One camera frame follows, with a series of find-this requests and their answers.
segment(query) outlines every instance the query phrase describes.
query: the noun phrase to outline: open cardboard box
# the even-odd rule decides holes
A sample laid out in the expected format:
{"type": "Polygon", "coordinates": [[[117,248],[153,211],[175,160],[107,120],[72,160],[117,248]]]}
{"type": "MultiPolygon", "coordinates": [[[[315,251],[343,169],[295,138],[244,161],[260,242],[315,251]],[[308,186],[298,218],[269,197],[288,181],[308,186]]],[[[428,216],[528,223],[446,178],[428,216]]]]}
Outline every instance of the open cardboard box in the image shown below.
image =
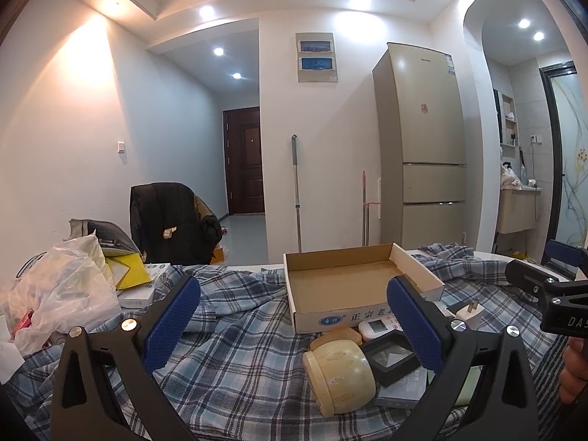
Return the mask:
{"type": "Polygon", "coordinates": [[[430,302],[445,286],[396,244],[284,254],[284,272],[296,333],[355,327],[390,313],[386,288],[398,275],[430,302]]]}

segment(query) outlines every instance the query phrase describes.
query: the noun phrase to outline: beige barrel-shaped container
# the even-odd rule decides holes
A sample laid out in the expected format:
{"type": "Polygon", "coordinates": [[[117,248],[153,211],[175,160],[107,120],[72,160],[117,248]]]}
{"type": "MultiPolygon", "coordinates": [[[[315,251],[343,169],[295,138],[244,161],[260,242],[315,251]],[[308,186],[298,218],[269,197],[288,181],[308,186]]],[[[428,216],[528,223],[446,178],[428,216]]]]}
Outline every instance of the beige barrel-shaped container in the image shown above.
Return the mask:
{"type": "Polygon", "coordinates": [[[376,394],[368,360],[351,340],[335,340],[304,354],[304,368],[324,417],[361,408],[376,394]]]}

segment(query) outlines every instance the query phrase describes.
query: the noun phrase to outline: refrigerator door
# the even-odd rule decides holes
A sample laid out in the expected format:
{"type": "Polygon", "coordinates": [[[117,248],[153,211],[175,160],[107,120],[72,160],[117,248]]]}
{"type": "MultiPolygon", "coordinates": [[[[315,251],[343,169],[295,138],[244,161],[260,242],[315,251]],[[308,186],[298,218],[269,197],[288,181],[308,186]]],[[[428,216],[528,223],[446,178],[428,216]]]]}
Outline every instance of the refrigerator door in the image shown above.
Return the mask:
{"type": "Polygon", "coordinates": [[[404,206],[402,248],[462,241],[464,203],[404,206]]]}
{"type": "Polygon", "coordinates": [[[465,164],[462,105],[453,60],[417,46],[388,43],[388,48],[404,162],[465,164]]]}
{"type": "Polygon", "coordinates": [[[404,165],[404,203],[466,200],[463,166],[404,165]]]}

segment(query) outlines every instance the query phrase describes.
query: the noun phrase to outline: refrigerator sticker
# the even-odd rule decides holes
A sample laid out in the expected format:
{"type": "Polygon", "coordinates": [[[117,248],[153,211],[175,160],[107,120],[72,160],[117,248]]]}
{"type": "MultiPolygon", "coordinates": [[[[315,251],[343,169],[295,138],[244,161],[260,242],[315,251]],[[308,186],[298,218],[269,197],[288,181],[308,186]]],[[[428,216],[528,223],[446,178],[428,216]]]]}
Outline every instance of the refrigerator sticker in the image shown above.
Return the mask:
{"type": "Polygon", "coordinates": [[[455,75],[455,66],[453,65],[453,58],[451,55],[445,55],[445,61],[447,61],[447,69],[450,75],[455,75]]]}

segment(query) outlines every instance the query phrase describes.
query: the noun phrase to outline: blue oval logo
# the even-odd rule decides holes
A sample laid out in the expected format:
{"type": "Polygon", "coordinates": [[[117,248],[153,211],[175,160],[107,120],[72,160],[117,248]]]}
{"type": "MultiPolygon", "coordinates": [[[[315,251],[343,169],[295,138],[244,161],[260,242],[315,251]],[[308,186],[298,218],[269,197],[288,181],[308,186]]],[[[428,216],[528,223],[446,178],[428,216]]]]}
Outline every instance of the blue oval logo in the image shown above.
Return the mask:
{"type": "Polygon", "coordinates": [[[324,317],[321,320],[319,320],[319,325],[323,325],[323,326],[324,325],[336,325],[341,320],[343,320],[343,318],[338,315],[331,316],[331,317],[324,317]]]}

